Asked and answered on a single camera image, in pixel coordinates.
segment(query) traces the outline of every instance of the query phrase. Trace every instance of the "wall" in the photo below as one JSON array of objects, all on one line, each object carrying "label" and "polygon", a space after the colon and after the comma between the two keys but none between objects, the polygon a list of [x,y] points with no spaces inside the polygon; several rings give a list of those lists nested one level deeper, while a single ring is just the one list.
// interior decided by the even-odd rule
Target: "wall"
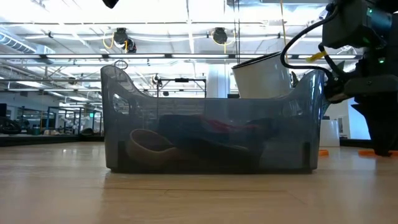
[{"label": "wall", "polygon": [[227,98],[231,69],[227,65],[209,65],[207,98]]},{"label": "wall", "polygon": [[370,139],[371,137],[365,117],[351,106],[353,104],[356,104],[354,99],[349,99],[348,113],[351,139]]},{"label": "wall", "polygon": [[348,115],[348,101],[343,101],[335,105],[330,105],[325,113],[325,116],[329,116],[332,120],[338,121],[339,118],[341,118],[342,123],[339,123],[340,137],[351,138]]},{"label": "wall", "polygon": [[47,111],[49,106],[59,106],[59,98],[48,95],[38,95],[36,92],[28,92],[27,97],[19,93],[0,93],[0,103],[8,106],[22,107],[27,109]]},{"label": "wall", "polygon": [[343,128],[340,137],[349,139],[370,139],[368,125],[365,118],[357,112],[351,105],[356,104],[354,99],[348,99],[336,105],[330,105],[325,113],[330,119],[342,119]]}]

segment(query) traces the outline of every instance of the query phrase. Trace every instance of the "ceiling light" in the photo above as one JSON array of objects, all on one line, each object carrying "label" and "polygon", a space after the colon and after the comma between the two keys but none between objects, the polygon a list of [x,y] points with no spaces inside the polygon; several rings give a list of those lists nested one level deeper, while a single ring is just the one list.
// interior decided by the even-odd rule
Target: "ceiling light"
[{"label": "ceiling light", "polygon": [[108,50],[106,49],[100,49],[100,51],[106,52],[107,54],[109,54]]},{"label": "ceiling light", "polygon": [[40,55],[36,55],[36,54],[9,54],[9,55],[0,55],[0,58],[40,58]]},{"label": "ceiling light", "polygon": [[312,55],[299,55],[298,56],[299,59],[306,59],[306,58],[309,58],[309,57],[312,57]]},{"label": "ceiling light", "polygon": [[102,103],[91,103],[91,102],[87,102],[87,103],[76,103],[77,106],[79,105],[102,105]]},{"label": "ceiling light", "polygon": [[7,89],[8,91],[39,91],[38,89]]},{"label": "ceiling light", "polygon": [[316,64],[316,63],[292,63],[292,65],[296,65],[296,66],[320,66],[319,64]]},{"label": "ceiling light", "polygon": [[88,101],[89,99],[84,98],[84,97],[79,97],[79,96],[68,96],[69,98],[77,101]]},{"label": "ceiling light", "polygon": [[79,108],[62,108],[64,110],[80,110]]},{"label": "ceiling light", "polygon": [[63,95],[59,94],[59,93],[55,93],[55,92],[49,92],[50,94],[53,94],[54,96],[59,96],[59,97],[64,97]]},{"label": "ceiling light", "polygon": [[306,41],[306,42],[322,42],[321,37],[304,37],[301,39],[301,41]]},{"label": "ceiling light", "polygon": [[83,105],[65,105],[66,107],[70,107],[70,108],[83,108]]},{"label": "ceiling light", "polygon": [[245,54],[241,54],[241,55],[239,55],[238,57],[239,58],[258,58],[258,57],[262,57],[262,56],[265,56],[265,55],[262,55],[262,54],[257,54],[257,55],[245,55]]},{"label": "ceiling light", "polygon": [[31,86],[31,87],[36,87],[36,88],[44,88],[44,87],[46,87],[45,85],[42,85],[42,84],[37,83],[37,82],[19,81],[19,82],[17,82],[17,83],[22,84],[22,85]]},{"label": "ceiling light", "polygon": [[71,89],[48,89],[48,90],[44,90],[44,91],[75,91],[75,90],[71,90]]},{"label": "ceiling light", "polygon": [[77,91],[101,91],[101,89],[77,89]]},{"label": "ceiling light", "polygon": [[229,55],[212,54],[173,54],[172,58],[228,58]]},{"label": "ceiling light", "polygon": [[[156,92],[157,90],[144,90],[144,89],[140,89],[140,91],[150,91],[150,92]],[[177,92],[177,91],[203,91],[202,89],[163,89],[163,90],[159,90],[159,91],[171,91],[171,92]]]},{"label": "ceiling light", "polygon": [[110,58],[164,58],[164,54],[111,54]]},{"label": "ceiling light", "polygon": [[102,58],[102,55],[79,55],[79,54],[72,54],[72,55],[47,55],[47,58]]},{"label": "ceiling light", "polygon": [[356,55],[330,55],[332,59],[354,59]]}]

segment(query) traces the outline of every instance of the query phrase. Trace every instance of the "ceiling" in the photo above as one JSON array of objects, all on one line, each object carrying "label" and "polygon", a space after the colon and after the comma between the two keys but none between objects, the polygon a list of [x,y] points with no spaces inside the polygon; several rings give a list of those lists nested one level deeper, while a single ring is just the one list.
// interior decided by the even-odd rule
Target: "ceiling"
[{"label": "ceiling", "polygon": [[[233,7],[231,0],[120,0],[108,9],[102,0],[12,0],[2,1],[0,31],[12,34],[30,46],[43,45],[56,54],[122,54],[113,45],[112,33],[118,27],[127,32],[137,46],[138,54],[269,54],[281,51],[286,41],[323,15],[328,0],[286,0],[283,13],[279,1],[240,0]],[[218,45],[211,38],[215,27],[224,27],[228,45]],[[289,54],[312,55],[318,52],[322,28],[308,33],[297,42]],[[20,52],[0,45],[2,54]],[[361,54],[358,49],[328,49],[330,55]],[[100,78],[99,60],[79,60],[84,66],[74,66],[70,60],[57,60],[53,65],[37,66],[25,60],[7,60],[34,75],[53,73],[52,78]],[[136,85],[150,88],[155,74],[162,78],[203,78],[212,63],[236,62],[211,60],[129,59],[126,72]],[[295,71],[299,74],[306,71]],[[85,83],[96,86],[99,83]],[[195,83],[174,83],[172,88],[196,88]]]}]

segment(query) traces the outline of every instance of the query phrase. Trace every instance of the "white cup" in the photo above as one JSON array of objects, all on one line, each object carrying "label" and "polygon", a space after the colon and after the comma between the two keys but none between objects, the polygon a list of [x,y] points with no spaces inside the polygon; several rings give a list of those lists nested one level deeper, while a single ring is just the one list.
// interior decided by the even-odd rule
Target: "white cup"
[{"label": "white cup", "polygon": [[290,74],[280,52],[254,58],[232,68],[241,98],[273,98],[292,89]]}]

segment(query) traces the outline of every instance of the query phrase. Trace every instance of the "metal frame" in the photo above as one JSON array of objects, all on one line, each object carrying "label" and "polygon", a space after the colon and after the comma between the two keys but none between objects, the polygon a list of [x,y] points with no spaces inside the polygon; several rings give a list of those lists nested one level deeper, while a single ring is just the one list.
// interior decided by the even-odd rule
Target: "metal frame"
[{"label": "metal frame", "polygon": [[[161,81],[166,81],[166,83],[162,86],[161,89],[159,89],[159,82]],[[179,83],[183,83],[182,81],[185,82],[195,82],[196,84],[198,84],[197,82],[204,82],[205,83],[205,88],[203,89],[200,85],[199,88],[201,89],[201,91],[205,92],[205,98],[207,96],[207,83],[206,83],[206,79],[202,78],[202,79],[196,79],[196,78],[159,78],[156,82],[156,97],[159,97],[159,92],[170,82],[179,82]]]},{"label": "metal frame", "polygon": [[[264,54],[241,54],[240,59],[252,59],[261,57]],[[289,59],[303,59],[301,54],[290,54]],[[362,55],[330,55],[332,59],[342,59],[342,60],[359,60]],[[0,54],[0,59],[237,59],[236,54]]]},{"label": "metal frame", "polygon": [[[79,108],[79,111],[69,110],[69,109],[66,109],[66,108],[68,108],[68,107],[67,106],[49,106],[47,108],[47,121],[46,121],[46,124],[45,124],[45,129],[46,130],[49,129],[49,115],[50,115],[51,109],[64,110],[65,111],[65,117],[66,117],[67,111],[72,111],[73,112],[73,124],[75,124],[75,121],[76,121],[76,113],[79,113],[79,125],[78,125],[77,134],[80,134],[81,111],[82,111],[82,109],[85,109],[85,108]],[[102,133],[102,117],[103,117],[102,116],[102,112],[100,112],[98,110],[91,110],[91,109],[85,109],[85,112],[87,112],[87,113],[91,113],[92,112],[93,113],[93,124],[92,124],[93,130],[94,130],[94,125],[95,125],[95,114],[96,113],[100,113],[100,117],[99,117],[99,133],[101,134]]]},{"label": "metal frame", "polygon": [[[42,115],[43,115],[43,111],[41,111],[41,110],[35,110],[35,109],[30,109],[30,108],[26,108],[25,106],[17,106],[16,109],[17,109],[17,110],[18,110],[18,109],[21,109],[21,120],[19,120],[19,123],[20,123],[21,126],[22,126],[23,123],[24,123],[24,115],[25,115],[25,112],[26,112],[26,111],[38,111],[38,112],[41,112],[41,114],[40,114],[40,126],[39,126],[40,131],[41,131],[41,128],[42,128],[41,124],[42,124]],[[49,123],[49,117],[50,117],[50,113],[48,113],[48,110],[47,110],[47,121],[46,121],[46,123]]]}]

